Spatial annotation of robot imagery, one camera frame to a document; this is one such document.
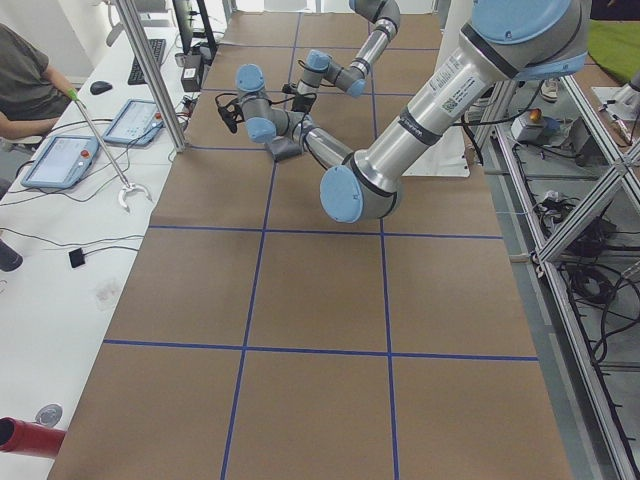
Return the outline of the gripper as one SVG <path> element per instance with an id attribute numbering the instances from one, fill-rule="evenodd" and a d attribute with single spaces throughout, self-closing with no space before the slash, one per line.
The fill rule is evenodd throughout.
<path id="1" fill-rule="evenodd" d="M 237 133 L 238 126 L 245 121 L 237 96 L 228 92 L 220 93 L 214 101 L 221 120 L 231 133 Z"/>
<path id="2" fill-rule="evenodd" d="M 292 110 L 309 114 L 317 98 L 317 88 L 305 83 L 288 83 L 281 91 L 293 96 Z"/>

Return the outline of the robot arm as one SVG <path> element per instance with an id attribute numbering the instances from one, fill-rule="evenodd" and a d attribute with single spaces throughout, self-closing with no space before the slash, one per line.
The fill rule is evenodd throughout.
<path id="1" fill-rule="evenodd" d="M 255 64 L 239 68 L 235 93 L 218 107 L 231 132 L 243 124 L 251 141 L 276 143 L 276 159 L 309 152 L 325 170 L 322 207 L 342 223 L 391 214 L 401 200 L 402 175 L 494 84 L 571 75 L 587 54 L 588 1 L 475 1 L 453 53 L 370 147 L 352 150 L 312 120 L 317 90 L 327 83 L 361 95 L 374 62 L 399 31 L 400 10 L 394 1 L 350 7 L 373 31 L 347 67 L 311 51 L 300 80 L 284 88 L 293 96 L 292 110 L 274 108 Z"/>
<path id="2" fill-rule="evenodd" d="M 401 13 L 395 1 L 350 1 L 349 8 L 372 26 L 366 41 L 345 65 L 329 52 L 310 50 L 307 57 L 299 61 L 299 80 L 282 87 L 283 93 L 293 96 L 293 111 L 310 113 L 321 86 L 337 88 L 354 98 L 361 96 L 373 65 L 398 34 Z"/>

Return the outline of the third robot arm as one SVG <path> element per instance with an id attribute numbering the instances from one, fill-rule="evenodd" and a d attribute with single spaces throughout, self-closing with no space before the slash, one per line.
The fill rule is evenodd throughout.
<path id="1" fill-rule="evenodd" d="M 614 113 L 623 120 L 635 120 L 639 115 L 640 71 L 618 90 L 612 100 Z"/>

